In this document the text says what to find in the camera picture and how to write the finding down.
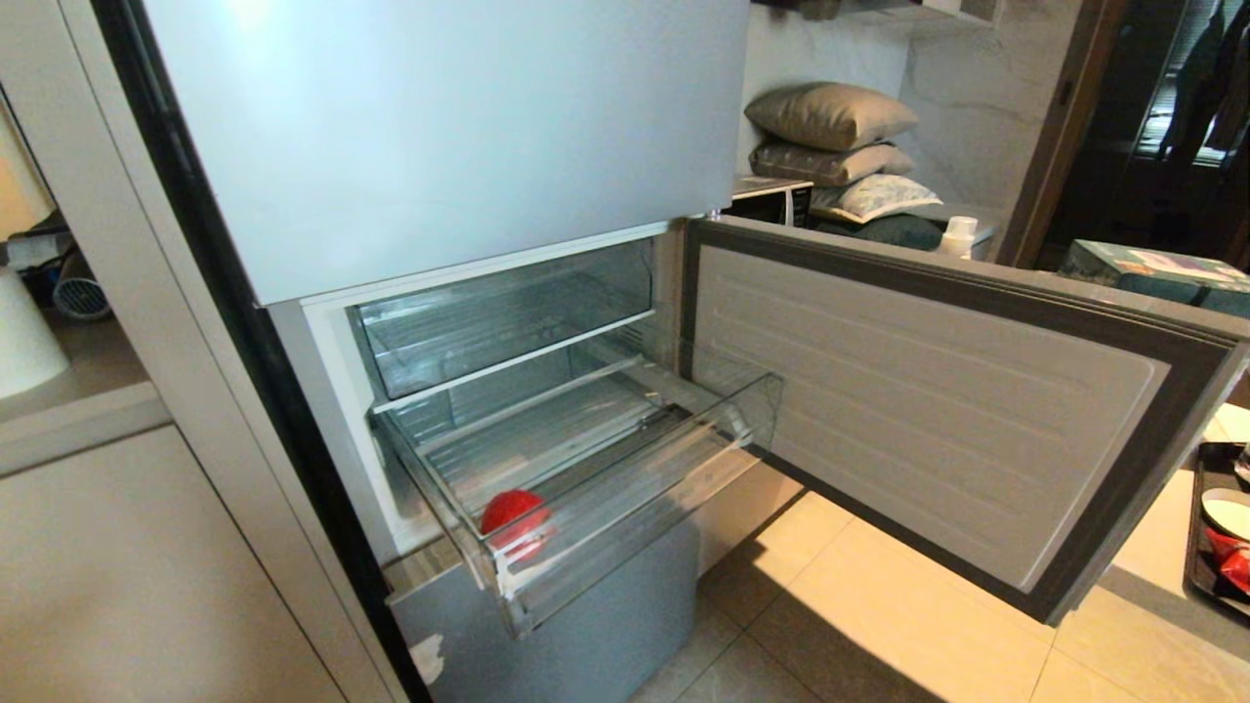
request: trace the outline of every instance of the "box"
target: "box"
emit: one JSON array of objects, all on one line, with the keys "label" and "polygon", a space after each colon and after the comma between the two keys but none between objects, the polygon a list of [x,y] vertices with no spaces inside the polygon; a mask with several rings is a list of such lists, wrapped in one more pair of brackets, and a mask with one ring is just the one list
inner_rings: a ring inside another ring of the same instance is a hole
[{"label": "box", "polygon": [[1250,276],[1215,259],[1078,239],[1059,275],[1250,318]]}]

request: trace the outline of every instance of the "red object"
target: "red object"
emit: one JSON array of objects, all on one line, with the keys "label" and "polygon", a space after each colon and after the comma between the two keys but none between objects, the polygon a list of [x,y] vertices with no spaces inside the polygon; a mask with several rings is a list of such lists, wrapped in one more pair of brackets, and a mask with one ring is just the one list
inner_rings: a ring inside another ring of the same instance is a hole
[{"label": "red object", "polygon": [[531,559],[542,550],[541,528],[551,517],[551,510],[541,505],[542,499],[529,490],[505,490],[491,498],[482,510],[481,533],[490,534],[504,528],[490,538],[491,544],[504,548],[521,540],[505,554],[515,560]]},{"label": "red object", "polygon": [[1211,540],[1215,560],[1220,564],[1224,578],[1250,594],[1250,544],[1222,535],[1211,528],[1206,528],[1206,537]]}]

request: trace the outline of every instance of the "refrigerator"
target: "refrigerator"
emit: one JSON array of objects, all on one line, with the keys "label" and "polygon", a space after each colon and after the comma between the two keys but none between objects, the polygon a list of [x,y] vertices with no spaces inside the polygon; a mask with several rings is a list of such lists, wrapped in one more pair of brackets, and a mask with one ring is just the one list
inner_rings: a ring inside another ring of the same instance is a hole
[{"label": "refrigerator", "polygon": [[760,470],[1058,623],[1245,368],[1234,318],[721,216],[746,3],[95,10],[415,699],[626,699]]}]

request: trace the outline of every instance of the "open freezer door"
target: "open freezer door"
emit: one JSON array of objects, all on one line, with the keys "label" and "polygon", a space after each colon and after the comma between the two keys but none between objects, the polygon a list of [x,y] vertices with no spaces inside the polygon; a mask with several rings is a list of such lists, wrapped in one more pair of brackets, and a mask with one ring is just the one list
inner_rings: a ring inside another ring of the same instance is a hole
[{"label": "open freezer door", "polygon": [[[771,463],[1032,618],[1102,574],[1250,323],[738,218],[688,226],[682,335],[785,379]],[[684,360],[698,380],[698,355]]]}]

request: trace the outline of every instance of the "microwave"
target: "microwave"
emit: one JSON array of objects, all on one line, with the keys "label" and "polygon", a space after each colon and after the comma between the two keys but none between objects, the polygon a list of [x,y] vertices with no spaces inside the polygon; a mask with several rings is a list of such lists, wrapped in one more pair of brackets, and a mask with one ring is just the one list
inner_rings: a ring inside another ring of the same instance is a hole
[{"label": "microwave", "polygon": [[750,220],[806,228],[811,205],[810,180],[740,175],[734,178],[734,204],[721,210]]}]

